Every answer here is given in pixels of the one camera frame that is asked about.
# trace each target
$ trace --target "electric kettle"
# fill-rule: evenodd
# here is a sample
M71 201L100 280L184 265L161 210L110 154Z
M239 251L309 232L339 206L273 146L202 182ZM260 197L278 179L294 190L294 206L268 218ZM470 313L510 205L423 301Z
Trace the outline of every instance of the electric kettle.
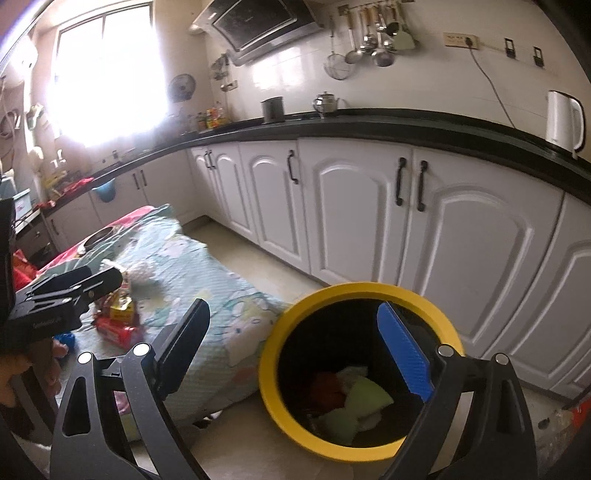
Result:
M585 114L583 105L575 97L550 90L546 141L558 145L576 158L585 145Z

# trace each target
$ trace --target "blue blanket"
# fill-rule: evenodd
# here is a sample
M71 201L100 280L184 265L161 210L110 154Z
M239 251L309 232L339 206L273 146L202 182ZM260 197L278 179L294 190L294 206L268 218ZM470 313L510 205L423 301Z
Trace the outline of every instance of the blue blanket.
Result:
M287 304L258 291L213 258L207 245L183 235L169 206L147 213L42 278L83 265L96 273L105 258L126 268L148 261L154 269L154 281L132 284L148 342L164 325L178 322L196 298L209 304L210 328L180 389L165 403L173 420L200 419L256 391L264 341ZM75 332L79 351L92 351L97 358L125 353L98 335L90 312L82 320Z

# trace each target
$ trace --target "screw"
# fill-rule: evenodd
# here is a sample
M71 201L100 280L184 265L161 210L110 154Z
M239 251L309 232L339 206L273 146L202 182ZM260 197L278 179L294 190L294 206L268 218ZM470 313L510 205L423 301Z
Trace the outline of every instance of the screw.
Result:
M506 365L509 363L509 357L506 356L504 353L498 353L495 355L495 361L498 364Z
M454 349L449 345L440 345L437 351L441 356L450 357L453 356Z
M84 352L78 356L78 363L79 364L87 364L92 360L92 353Z
M149 351L150 351L150 346L147 343L138 343L136 346L134 346L134 355L135 356L144 356Z

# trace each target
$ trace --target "pink blanket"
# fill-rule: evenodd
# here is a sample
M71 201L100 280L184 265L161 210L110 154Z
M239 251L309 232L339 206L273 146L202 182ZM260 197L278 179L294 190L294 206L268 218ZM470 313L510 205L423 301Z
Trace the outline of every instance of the pink blanket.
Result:
M128 226L128 225L131 225L138 218L144 216L146 213L149 213L152 210L154 210L154 207L152 207L151 205L147 205L145 207L138 208L137 210L134 210L133 212L128 213L127 215L121 217L119 220L111 222L107 226L111 226L111 225L113 225L113 226L115 226L115 225ZM78 247L80 246L80 244L83 244L84 242L86 242L86 238L84 240L78 242L76 245L69 248L68 250L66 250L62 254L59 254L53 260L51 260L45 267L43 267L41 270L39 270L39 272L37 273L37 276L39 276L40 274L45 272L48 268L55 267L56 265L59 265L62 262L65 262L67 260L71 260L72 258L75 258L77 255L77 252L78 252Z

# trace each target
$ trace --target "range hood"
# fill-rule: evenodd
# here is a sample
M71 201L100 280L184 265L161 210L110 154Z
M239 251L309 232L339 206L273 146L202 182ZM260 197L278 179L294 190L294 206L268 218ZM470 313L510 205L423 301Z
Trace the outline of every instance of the range hood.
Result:
M213 0L195 19L236 66L320 30L304 0Z

